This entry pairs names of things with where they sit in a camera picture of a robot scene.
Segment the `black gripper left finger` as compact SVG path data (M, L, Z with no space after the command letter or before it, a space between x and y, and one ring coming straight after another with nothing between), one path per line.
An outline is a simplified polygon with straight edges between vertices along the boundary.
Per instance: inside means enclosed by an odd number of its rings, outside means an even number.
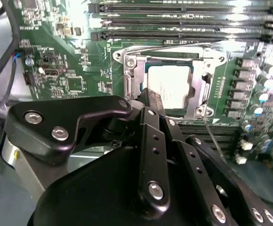
M121 147L136 146L140 118L160 118L155 92L22 102L5 123L3 159L37 201L57 180Z

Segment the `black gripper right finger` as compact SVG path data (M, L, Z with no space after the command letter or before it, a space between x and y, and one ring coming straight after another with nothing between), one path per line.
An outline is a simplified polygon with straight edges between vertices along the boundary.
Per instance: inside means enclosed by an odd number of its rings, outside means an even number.
M273 226L273 211L233 172L201 138L185 138L180 127L166 117L159 94L154 104L166 136L167 154L195 196L198 223L205 226Z

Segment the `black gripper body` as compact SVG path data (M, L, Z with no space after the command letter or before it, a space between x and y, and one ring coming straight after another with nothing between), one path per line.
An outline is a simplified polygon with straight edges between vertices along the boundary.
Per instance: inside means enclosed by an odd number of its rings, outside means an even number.
M206 176L197 151L166 117L140 118L136 146L121 147L57 180L31 226L205 226Z

